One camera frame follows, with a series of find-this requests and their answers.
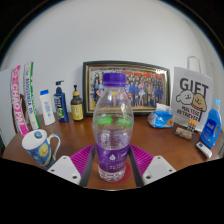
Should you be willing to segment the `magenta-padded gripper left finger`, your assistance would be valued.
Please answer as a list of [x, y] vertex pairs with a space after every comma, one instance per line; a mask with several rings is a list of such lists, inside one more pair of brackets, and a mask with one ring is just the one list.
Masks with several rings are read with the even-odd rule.
[[86, 187], [95, 156], [95, 145], [91, 144], [71, 156], [61, 156], [48, 172], [70, 181], [76, 185]]

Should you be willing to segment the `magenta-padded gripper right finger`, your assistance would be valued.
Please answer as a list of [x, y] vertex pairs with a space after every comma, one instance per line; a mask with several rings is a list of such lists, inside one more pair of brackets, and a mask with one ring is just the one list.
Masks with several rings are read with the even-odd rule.
[[132, 144], [129, 145], [129, 157], [137, 187], [143, 187], [175, 172], [161, 155], [152, 156]]

